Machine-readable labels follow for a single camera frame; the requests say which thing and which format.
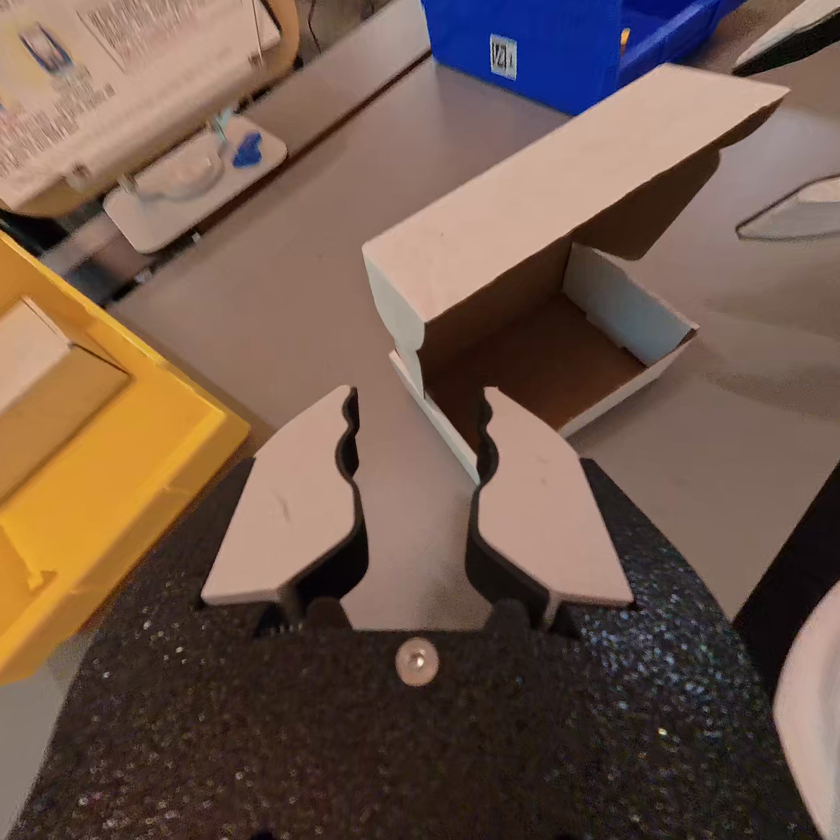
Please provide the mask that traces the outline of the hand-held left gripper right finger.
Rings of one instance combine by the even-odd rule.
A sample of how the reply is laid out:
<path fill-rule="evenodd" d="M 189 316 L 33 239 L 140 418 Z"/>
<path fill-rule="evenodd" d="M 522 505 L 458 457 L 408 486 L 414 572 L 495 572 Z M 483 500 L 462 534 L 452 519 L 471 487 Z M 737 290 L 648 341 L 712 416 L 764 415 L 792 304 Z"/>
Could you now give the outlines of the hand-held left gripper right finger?
<path fill-rule="evenodd" d="M 574 449 L 495 386 L 484 388 L 477 430 L 465 551 L 473 588 L 493 606 L 518 603 L 530 623 L 557 623 L 568 605 L 633 607 Z"/>

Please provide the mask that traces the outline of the white cardboard box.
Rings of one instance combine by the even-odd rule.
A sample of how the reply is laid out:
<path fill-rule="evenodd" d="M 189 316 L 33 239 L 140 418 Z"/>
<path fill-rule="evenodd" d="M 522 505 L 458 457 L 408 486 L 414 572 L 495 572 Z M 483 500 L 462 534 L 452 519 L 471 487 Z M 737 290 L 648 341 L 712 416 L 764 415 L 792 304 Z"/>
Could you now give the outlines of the white cardboard box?
<path fill-rule="evenodd" d="M 362 247 L 406 389 L 479 483 L 486 385 L 568 438 L 659 378 L 698 326 L 631 277 L 789 88 L 647 73 Z"/>
<path fill-rule="evenodd" d="M 1 499 L 12 496 L 132 383 L 79 328 L 31 297 L 1 318 Z"/>

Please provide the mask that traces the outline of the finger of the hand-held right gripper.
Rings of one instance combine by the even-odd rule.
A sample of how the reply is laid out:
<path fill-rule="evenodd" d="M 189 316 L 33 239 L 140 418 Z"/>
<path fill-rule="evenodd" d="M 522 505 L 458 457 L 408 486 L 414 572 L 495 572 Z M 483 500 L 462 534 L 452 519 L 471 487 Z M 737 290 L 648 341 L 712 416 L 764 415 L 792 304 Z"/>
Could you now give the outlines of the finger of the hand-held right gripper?
<path fill-rule="evenodd" d="M 839 236 L 839 176 L 808 182 L 736 226 L 741 240 Z"/>
<path fill-rule="evenodd" d="M 803 60 L 839 41 L 839 2 L 803 1 L 748 47 L 732 74 L 759 74 Z"/>

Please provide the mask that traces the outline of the blue plastic bin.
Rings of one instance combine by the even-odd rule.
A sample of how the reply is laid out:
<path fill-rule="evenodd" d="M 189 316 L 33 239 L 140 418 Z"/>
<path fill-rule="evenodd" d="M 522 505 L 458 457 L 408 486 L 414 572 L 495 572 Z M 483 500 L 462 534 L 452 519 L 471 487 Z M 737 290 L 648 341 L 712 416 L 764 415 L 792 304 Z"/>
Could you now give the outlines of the blue plastic bin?
<path fill-rule="evenodd" d="M 742 1 L 422 1 L 433 57 L 576 116 L 703 46 Z"/>

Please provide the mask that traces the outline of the yellow plastic bin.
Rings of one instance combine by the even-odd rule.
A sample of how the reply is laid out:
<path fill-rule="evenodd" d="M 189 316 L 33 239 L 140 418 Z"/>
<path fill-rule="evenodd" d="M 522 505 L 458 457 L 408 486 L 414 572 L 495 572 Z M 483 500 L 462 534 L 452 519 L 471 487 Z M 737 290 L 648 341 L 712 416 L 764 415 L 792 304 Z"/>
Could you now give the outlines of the yellow plastic bin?
<path fill-rule="evenodd" d="M 2 313 L 29 298 L 129 381 L 2 501 L 2 685 L 97 611 L 245 441 L 249 425 L 2 235 Z"/>

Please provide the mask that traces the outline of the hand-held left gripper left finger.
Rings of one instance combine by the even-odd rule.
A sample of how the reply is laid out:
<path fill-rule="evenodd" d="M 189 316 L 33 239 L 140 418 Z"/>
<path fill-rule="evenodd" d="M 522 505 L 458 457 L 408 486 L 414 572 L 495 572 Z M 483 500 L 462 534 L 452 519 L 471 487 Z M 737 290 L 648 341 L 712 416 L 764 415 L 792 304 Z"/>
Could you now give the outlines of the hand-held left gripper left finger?
<path fill-rule="evenodd" d="M 340 600 L 369 567 L 361 492 L 358 391 L 340 385 L 256 452 L 203 585 L 208 606 L 308 607 Z"/>

